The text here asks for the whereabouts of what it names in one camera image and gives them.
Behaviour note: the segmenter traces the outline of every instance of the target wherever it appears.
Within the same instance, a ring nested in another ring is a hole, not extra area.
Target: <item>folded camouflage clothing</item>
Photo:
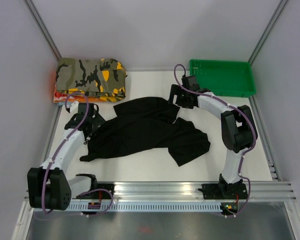
[[[56,91],[81,92],[101,101],[117,102],[126,97],[126,69],[113,58],[83,60],[61,58],[56,69]]]

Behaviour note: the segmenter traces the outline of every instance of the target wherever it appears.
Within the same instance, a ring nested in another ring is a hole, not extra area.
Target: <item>green crate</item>
[[[256,93],[248,62],[191,59],[190,75],[217,96],[248,98]]]

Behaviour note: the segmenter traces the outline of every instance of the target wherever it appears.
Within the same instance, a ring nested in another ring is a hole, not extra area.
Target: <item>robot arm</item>
[[[238,172],[243,152],[250,148],[254,141],[252,131],[256,129],[256,126],[250,108],[246,105],[240,107],[232,105],[247,116],[254,129],[250,129],[244,117],[230,108],[227,103],[224,104],[212,98],[213,93],[208,89],[200,89],[195,76],[183,76],[182,86],[193,92],[204,93],[204,95],[187,92],[179,85],[173,84],[169,103],[173,104],[176,95],[175,104],[178,106],[188,109],[198,107],[213,114],[221,121],[222,141],[227,148],[225,165],[219,176],[219,184],[217,186],[204,184],[200,189],[203,192],[203,197],[205,199],[233,199],[236,194],[240,193],[240,199],[247,198],[246,186]]]
[[[71,198],[75,198],[82,192],[87,192],[97,188],[97,179],[91,174],[77,174],[74,178],[67,180],[66,172],[73,156],[83,145],[85,140],[98,127],[105,122],[94,108],[94,104],[89,104],[87,118],[81,127],[69,138],[67,136],[78,123],[83,119],[86,111],[86,103],[79,103],[78,112],[73,115],[64,127],[62,140],[66,140],[63,145],[59,145],[56,151],[55,161],[52,155],[46,159],[39,168],[31,168],[27,174],[29,203],[33,208],[42,208],[42,188],[44,175],[49,163],[53,163],[49,169],[48,182],[45,190],[45,207],[51,210],[67,209]]]

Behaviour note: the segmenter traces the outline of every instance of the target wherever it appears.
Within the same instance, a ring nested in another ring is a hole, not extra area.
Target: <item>gray wall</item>
[[[279,0],[33,0],[63,57],[172,70],[190,59],[248,61]]]
[[[252,70],[274,158],[300,205],[300,0],[288,2]]]
[[[0,0],[0,240],[11,238],[56,106],[56,60],[22,0]]]

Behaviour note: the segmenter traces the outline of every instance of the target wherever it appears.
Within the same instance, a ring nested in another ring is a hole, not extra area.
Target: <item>purple cable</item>
[[[97,191],[103,191],[103,192],[106,192],[107,194],[109,194],[109,196],[111,198],[111,202],[110,202],[109,206],[105,210],[103,210],[101,212],[97,212],[95,214],[91,214],[91,216],[98,216],[98,215],[104,214],[105,212],[107,212],[111,208],[111,206],[114,203],[114,196],[111,194],[110,191],[108,191],[107,189],[103,189],[103,188],[97,188],[97,189],[94,189],[94,190],[91,190],[91,191],[86,191],[86,192],[80,193],[78,196],[91,194],[91,193],[97,192]],[[36,220],[39,220],[39,221],[50,221],[50,220],[54,220],[54,219],[58,219],[58,218],[63,218],[63,217],[81,216],[81,215],[82,215],[81,213],[70,213],[70,214],[61,215],[61,216],[55,217],[55,218],[40,218],[40,217],[37,217],[35,214],[33,214],[34,218]]]
[[[98,192],[98,191],[103,191],[103,192],[108,193],[109,196],[110,196],[110,198],[111,198],[111,202],[110,202],[109,206],[108,206],[105,210],[103,210],[103,211],[101,211],[101,212],[97,212],[97,213],[94,214],[93,216],[102,215],[102,214],[104,214],[106,211],[108,211],[108,210],[111,208],[111,206],[113,205],[113,203],[114,203],[114,196],[111,194],[110,191],[108,191],[107,189],[103,189],[103,188],[93,189],[93,190],[90,190],[90,191],[86,191],[86,192],[80,193],[80,194],[78,195],[78,196],[81,196],[81,195],[87,195],[87,194],[91,194],[91,193]]]
[[[66,99],[65,99],[65,109],[69,109],[67,107],[67,101],[68,99],[73,96],[73,95],[81,95],[85,98],[85,102],[86,102],[86,108],[85,108],[85,113],[84,113],[84,116],[82,118],[82,120],[79,122],[79,124],[66,136],[66,139],[64,139],[60,145],[57,147],[57,149],[55,150],[54,154],[52,155],[52,162],[49,162],[46,170],[45,170],[45,174],[44,174],[44,178],[43,178],[43,184],[42,184],[42,192],[41,192],[41,208],[42,208],[42,211],[45,215],[51,213],[52,209],[50,211],[47,212],[46,210],[46,203],[45,203],[45,198],[46,198],[46,184],[47,184],[47,180],[48,180],[48,173],[49,173],[49,170],[52,166],[52,164],[55,162],[55,159],[56,159],[56,156],[58,155],[58,153],[60,152],[61,148],[63,147],[63,145],[66,143],[66,141],[72,136],[72,134],[75,133],[75,131],[78,130],[78,128],[84,123],[84,121],[86,120],[87,118],[87,115],[88,115],[88,111],[89,111],[89,101],[88,101],[88,98],[86,97],[86,95],[84,95],[83,93],[81,92],[78,92],[78,91],[75,91],[71,94],[69,94],[68,96],[66,96]]]
[[[177,70],[177,67],[180,66],[183,68],[183,71],[184,71],[184,75],[186,75],[186,68],[185,66],[183,66],[182,64],[177,64],[175,65],[174,69],[173,69],[173,74],[174,74],[174,78],[175,78],[175,81],[178,83],[178,85],[180,86],[180,88],[182,88],[183,90],[185,90],[186,92],[189,92],[191,94],[196,94],[196,95],[202,95],[202,96],[206,96],[206,97],[209,97],[209,98],[213,98],[215,100],[217,100],[218,102],[224,104],[225,106],[228,106],[229,108],[237,111],[247,122],[247,124],[249,125],[251,131],[252,131],[252,137],[253,137],[253,143],[252,143],[252,146],[250,148],[248,148],[247,150],[245,150],[242,155],[241,155],[241,159],[240,159],[240,163],[239,163],[239,167],[238,167],[238,174],[240,176],[240,178],[244,179],[244,180],[247,180],[248,181],[248,187],[249,187],[249,190],[248,190],[248,196],[246,198],[246,201],[243,205],[243,207],[234,215],[229,215],[227,216],[228,218],[233,218],[234,216],[236,215],[239,215],[247,206],[247,203],[249,201],[249,198],[250,198],[250,193],[251,193],[251,181],[248,177],[245,177],[245,176],[241,176],[241,169],[242,169],[242,165],[243,165],[243,162],[244,162],[244,157],[246,155],[246,153],[250,152],[252,149],[255,148],[256,146],[256,142],[257,142],[257,136],[256,136],[256,132],[255,132],[255,129],[251,123],[251,121],[249,120],[249,118],[240,110],[238,109],[237,107],[235,106],[231,106],[231,105],[228,105],[228,103],[224,100],[222,100],[221,98],[217,97],[217,96],[211,96],[209,94],[206,94],[206,93],[201,93],[201,92],[196,92],[196,91],[191,91],[189,89],[186,89],[184,86],[181,85],[181,83],[178,81],[178,78],[177,78],[177,73],[176,73],[176,70]]]

